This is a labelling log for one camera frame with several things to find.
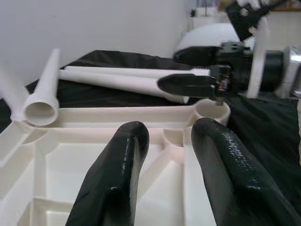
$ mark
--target white funnel-shaped tube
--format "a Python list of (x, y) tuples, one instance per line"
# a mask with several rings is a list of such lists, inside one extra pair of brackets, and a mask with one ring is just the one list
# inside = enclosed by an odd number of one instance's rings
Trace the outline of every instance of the white funnel-shaped tube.
[(115, 67), (78, 67), (67, 66), (66, 71), (73, 72), (93, 72), (101, 74), (118, 74), (128, 75), (135, 77), (147, 77), (147, 78), (163, 78), (170, 74), (195, 74), (208, 76), (210, 71), (208, 69), (193, 68), (191, 70), (161, 70), (161, 69), (142, 69), (142, 68), (115, 68)]
[(163, 97), (181, 104), (186, 104), (189, 100), (189, 97), (171, 95), (160, 90), (157, 79), (154, 78), (61, 70), (60, 79)]
[(25, 119), (31, 124), (45, 126), (54, 122), (59, 103), (56, 98), (60, 50), (54, 49), (39, 79), (34, 93), (24, 104)]
[(7, 72), (2, 62), (0, 63), (0, 95), (10, 108), (10, 119), (23, 121), (23, 105), (29, 96), (28, 90), (20, 79)]

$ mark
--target screw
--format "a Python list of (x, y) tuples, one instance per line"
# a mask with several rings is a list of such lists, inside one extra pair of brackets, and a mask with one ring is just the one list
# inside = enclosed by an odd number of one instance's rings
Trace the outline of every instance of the screw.
[(249, 15), (249, 11), (247, 9), (245, 9), (245, 8), (242, 8), (241, 11), (240, 11), (240, 14), (242, 16), (247, 16), (247, 15)]
[(252, 34), (252, 35), (255, 35), (256, 34), (256, 28), (254, 28), (254, 27), (250, 27), (249, 28), (249, 32)]

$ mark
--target black cloth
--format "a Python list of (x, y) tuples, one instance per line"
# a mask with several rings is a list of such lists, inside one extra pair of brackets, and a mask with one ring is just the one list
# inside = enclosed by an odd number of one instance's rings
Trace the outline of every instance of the black cloth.
[[(118, 51), (93, 51), (72, 62), (73, 66), (106, 66), (152, 69), (190, 69), (172, 59)], [(33, 92), (36, 82), (28, 89)], [(59, 81), (60, 107), (127, 107), (178, 105), (163, 98), (116, 89)], [(192, 98), (189, 105), (197, 99)], [(236, 96), (227, 100), (231, 108), (228, 127), (273, 177), (278, 187), (301, 215), (301, 168), (299, 166), (296, 100), (282, 100), (262, 93), (256, 100)], [(0, 127), (9, 125), (10, 111), (0, 101)]]

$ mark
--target white plastic pipe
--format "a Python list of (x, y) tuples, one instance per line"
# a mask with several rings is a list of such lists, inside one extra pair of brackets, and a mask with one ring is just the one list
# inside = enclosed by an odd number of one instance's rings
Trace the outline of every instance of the white plastic pipe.
[(160, 90), (155, 78), (61, 70), (60, 79), (163, 97), (181, 104), (186, 104), (189, 100), (189, 97), (171, 95)]
[(60, 50), (54, 49), (37, 87), (24, 104), (25, 119), (31, 124), (45, 126), (57, 119), (59, 102), (56, 98)]
[(28, 90), (20, 79), (14, 74), (8, 73), (2, 62), (0, 63), (0, 95), (10, 108), (10, 119), (23, 121), (23, 105), (29, 96)]
[(73, 72), (93, 72), (101, 74), (117, 74), (128, 75), (135, 77), (147, 77), (147, 78), (162, 78), (170, 74), (187, 74), (192, 73), (195, 75), (209, 75), (208, 69), (193, 68), (191, 70), (160, 70), (160, 69), (141, 69), (141, 68), (114, 68), (114, 67), (78, 67), (67, 66), (67, 71)]

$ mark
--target black rubber finger pad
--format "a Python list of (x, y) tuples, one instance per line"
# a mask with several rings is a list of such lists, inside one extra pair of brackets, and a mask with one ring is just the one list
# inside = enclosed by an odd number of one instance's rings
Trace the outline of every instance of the black rubber finger pad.
[(133, 226), (140, 169), (149, 147), (141, 122), (122, 125), (90, 167), (67, 226)]
[(278, 186), (239, 138), (215, 120), (192, 128), (217, 226), (300, 226), (301, 219)]

